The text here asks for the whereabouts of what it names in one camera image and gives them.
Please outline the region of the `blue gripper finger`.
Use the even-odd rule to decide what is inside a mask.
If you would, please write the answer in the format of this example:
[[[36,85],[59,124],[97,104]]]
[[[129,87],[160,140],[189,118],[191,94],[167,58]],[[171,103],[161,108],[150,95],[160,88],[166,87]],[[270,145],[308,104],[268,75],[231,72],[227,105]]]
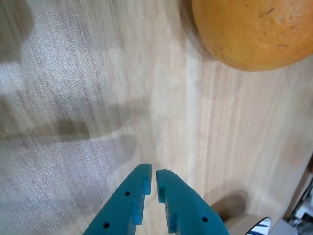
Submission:
[[[158,200],[165,206],[168,233],[175,235],[227,235],[218,214],[178,175],[156,172]]]
[[[85,235],[134,235],[142,224],[145,196],[151,193],[152,165],[138,165],[92,220]]]

